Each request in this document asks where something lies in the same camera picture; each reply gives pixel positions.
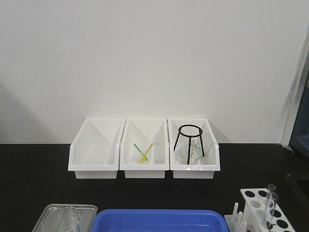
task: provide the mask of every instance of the stainless steel tray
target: stainless steel tray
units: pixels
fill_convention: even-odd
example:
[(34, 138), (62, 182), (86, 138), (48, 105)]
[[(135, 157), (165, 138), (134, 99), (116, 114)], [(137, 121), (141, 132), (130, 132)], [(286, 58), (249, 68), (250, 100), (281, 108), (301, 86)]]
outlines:
[(79, 224), (80, 232), (89, 232), (91, 229), (92, 221), (97, 214), (98, 208), (91, 204), (50, 204), (43, 210), (37, 224), (35, 225), (32, 232), (43, 232), (42, 220), (49, 213), (50, 210), (61, 206), (72, 206), (79, 211), (82, 220)]

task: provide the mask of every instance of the black countertop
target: black countertop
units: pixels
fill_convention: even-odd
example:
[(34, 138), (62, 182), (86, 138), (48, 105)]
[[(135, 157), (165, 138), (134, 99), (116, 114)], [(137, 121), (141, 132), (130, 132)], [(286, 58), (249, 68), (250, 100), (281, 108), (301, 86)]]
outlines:
[(221, 171), (212, 180), (76, 179), (68, 172), (70, 145), (0, 145), (0, 231), (32, 231), (51, 203), (110, 208), (243, 211), (241, 188), (276, 185), (278, 204), (296, 232), (309, 231), (309, 209), (288, 185), (291, 172), (309, 171), (309, 159), (280, 145), (220, 144)]

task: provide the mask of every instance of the test tube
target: test tube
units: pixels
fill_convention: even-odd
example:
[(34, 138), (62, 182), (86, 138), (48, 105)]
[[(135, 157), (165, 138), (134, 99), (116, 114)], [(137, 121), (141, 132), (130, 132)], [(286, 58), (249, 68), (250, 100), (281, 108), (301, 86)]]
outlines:
[(274, 185), (272, 185), (272, 184), (269, 184), (268, 187), (267, 187), (267, 189), (268, 189), (268, 192), (275, 192), (276, 186), (274, 186)]
[(275, 207), (277, 203), (278, 196), (274, 192), (268, 192), (266, 195), (266, 206), (265, 206), (265, 218), (262, 219), (262, 225), (266, 229), (272, 228), (272, 218), (274, 216)]

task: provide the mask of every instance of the storage bin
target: storage bin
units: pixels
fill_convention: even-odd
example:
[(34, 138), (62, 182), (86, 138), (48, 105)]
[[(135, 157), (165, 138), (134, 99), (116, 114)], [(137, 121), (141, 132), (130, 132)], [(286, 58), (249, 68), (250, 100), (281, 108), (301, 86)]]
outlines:
[(228, 232), (224, 218), (211, 210), (107, 209), (91, 232)]
[[(177, 145), (174, 146), (178, 135), (178, 129), (182, 125), (195, 125), (202, 129), (202, 143), (204, 157), (201, 157), (197, 164), (187, 164), (180, 157), (188, 153), (189, 138), (179, 136)], [(214, 171), (220, 170), (219, 145), (212, 133), (211, 126), (207, 119), (168, 119), (169, 130), (169, 157), (170, 169), (173, 171), (174, 178), (192, 179), (213, 179)], [(187, 128), (189, 134), (196, 134), (196, 128)], [(195, 140), (198, 152), (201, 152), (201, 142), (199, 137)]]
[(115, 179), (125, 120), (86, 119), (70, 146), (69, 171), (78, 179)]
[[(147, 162), (140, 162), (143, 155), (135, 145), (147, 154)], [(169, 169), (169, 143), (166, 120), (128, 119), (120, 150), (120, 170), (126, 178), (164, 178)]]

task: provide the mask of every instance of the white test tube rack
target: white test tube rack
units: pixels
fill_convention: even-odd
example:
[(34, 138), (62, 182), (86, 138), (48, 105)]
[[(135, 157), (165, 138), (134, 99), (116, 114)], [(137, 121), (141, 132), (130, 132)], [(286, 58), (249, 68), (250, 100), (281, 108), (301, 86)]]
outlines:
[(243, 213), (237, 213), (238, 203), (235, 203), (233, 214), (224, 216), (230, 232), (295, 232), (278, 204), (273, 213), (271, 229), (263, 225), (266, 188), (243, 188), (240, 192), (246, 202)]

